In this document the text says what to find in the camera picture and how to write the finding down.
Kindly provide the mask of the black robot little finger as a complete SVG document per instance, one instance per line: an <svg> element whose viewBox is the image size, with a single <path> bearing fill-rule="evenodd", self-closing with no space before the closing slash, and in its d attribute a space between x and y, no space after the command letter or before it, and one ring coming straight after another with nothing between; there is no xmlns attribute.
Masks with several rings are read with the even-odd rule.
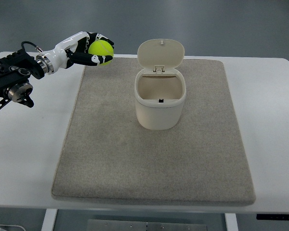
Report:
<svg viewBox="0 0 289 231"><path fill-rule="evenodd" d="M88 32L88 46L90 46L93 42L96 41L97 33Z"/></svg>

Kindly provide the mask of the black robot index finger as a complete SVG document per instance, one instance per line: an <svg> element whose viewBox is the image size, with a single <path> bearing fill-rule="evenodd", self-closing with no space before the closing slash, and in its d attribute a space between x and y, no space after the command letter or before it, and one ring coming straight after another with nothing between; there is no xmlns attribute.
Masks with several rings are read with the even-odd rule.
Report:
<svg viewBox="0 0 289 231"><path fill-rule="evenodd" d="M108 44L110 44L111 46L114 46L114 42L111 41L109 38L101 36L101 37L96 37L96 40L103 40L106 41Z"/></svg>

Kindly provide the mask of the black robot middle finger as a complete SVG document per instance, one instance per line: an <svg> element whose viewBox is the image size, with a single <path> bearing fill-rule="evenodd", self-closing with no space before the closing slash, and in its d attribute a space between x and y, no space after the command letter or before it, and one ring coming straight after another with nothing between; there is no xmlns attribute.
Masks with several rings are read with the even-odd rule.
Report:
<svg viewBox="0 0 289 231"><path fill-rule="evenodd" d="M110 41L109 38L107 38L104 35L99 34L99 33L95 33L94 38L95 38L95 41L97 41L97 40Z"/></svg>

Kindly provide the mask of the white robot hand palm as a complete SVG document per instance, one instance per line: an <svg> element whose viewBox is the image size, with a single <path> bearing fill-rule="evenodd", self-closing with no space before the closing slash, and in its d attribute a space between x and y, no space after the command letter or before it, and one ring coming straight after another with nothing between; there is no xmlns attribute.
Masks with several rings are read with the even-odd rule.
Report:
<svg viewBox="0 0 289 231"><path fill-rule="evenodd" d="M42 51L40 58L48 67L48 71L58 71L59 68L67 68L67 52L86 52L89 47L89 39L88 32L78 32L59 42L54 49Z"/></svg>

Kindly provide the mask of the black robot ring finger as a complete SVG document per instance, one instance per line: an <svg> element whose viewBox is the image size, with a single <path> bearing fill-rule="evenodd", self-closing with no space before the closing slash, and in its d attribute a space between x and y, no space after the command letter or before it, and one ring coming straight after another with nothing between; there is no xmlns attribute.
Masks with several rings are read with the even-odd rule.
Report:
<svg viewBox="0 0 289 231"><path fill-rule="evenodd" d="M103 38L104 36L99 33L90 33L90 41L97 41Z"/></svg>

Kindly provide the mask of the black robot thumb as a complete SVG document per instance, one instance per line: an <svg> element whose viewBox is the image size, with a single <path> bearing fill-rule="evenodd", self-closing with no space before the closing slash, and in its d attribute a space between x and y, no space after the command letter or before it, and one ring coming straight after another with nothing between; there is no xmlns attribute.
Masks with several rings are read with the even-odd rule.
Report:
<svg viewBox="0 0 289 231"><path fill-rule="evenodd" d="M112 55L94 55L81 52L68 53L67 56L71 62L82 65L102 65L113 60Z"/></svg>

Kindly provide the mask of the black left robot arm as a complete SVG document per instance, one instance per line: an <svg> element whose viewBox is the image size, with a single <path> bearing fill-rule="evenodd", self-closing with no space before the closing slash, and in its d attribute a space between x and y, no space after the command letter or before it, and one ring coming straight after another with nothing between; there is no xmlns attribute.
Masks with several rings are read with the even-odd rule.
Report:
<svg viewBox="0 0 289 231"><path fill-rule="evenodd" d="M0 58L0 110L9 102L34 106L30 98L33 86L29 82L31 76L42 79L60 68L68 69L74 64L98 66L109 63L113 53L99 54L90 46L101 42L104 46L114 47L114 42L99 33L80 31L59 42L52 50L43 51L35 43L30 43L39 52L36 57L25 50L27 41L21 43L21 49Z"/></svg>

